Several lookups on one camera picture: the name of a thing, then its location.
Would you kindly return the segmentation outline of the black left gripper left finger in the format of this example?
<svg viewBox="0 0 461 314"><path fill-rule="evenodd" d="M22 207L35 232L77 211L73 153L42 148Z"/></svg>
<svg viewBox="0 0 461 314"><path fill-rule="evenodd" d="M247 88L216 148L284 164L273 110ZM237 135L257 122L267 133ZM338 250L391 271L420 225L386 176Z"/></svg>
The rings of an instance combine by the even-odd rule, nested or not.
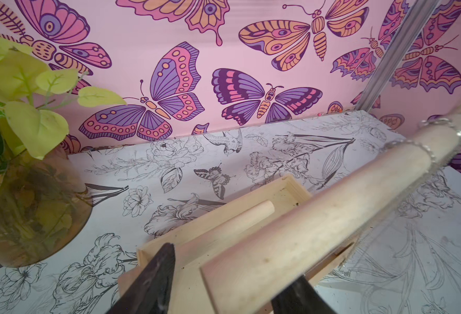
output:
<svg viewBox="0 0 461 314"><path fill-rule="evenodd" d="M174 270L175 247L165 243L107 314L167 313Z"/></svg>

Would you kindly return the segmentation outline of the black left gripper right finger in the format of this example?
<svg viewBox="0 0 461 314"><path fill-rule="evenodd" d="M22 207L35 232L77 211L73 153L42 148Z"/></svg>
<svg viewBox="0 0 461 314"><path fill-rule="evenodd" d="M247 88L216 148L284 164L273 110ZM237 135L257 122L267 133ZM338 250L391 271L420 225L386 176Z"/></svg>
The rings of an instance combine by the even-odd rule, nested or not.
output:
<svg viewBox="0 0 461 314"><path fill-rule="evenodd" d="M336 314L305 276L300 276L274 297L272 307L275 314Z"/></svg>

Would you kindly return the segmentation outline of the wooden jewelry display stand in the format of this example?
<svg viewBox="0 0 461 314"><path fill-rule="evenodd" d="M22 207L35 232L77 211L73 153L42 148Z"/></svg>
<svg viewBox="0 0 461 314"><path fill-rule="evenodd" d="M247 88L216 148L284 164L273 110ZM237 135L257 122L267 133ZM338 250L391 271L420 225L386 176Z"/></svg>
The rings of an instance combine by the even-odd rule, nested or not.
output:
<svg viewBox="0 0 461 314"><path fill-rule="evenodd" d="M167 313L257 313L300 276L311 286L359 236L396 209L461 150L461 104L386 144L373 161L294 205L277 179L147 243L119 278L122 297L165 243L175 247Z"/></svg>

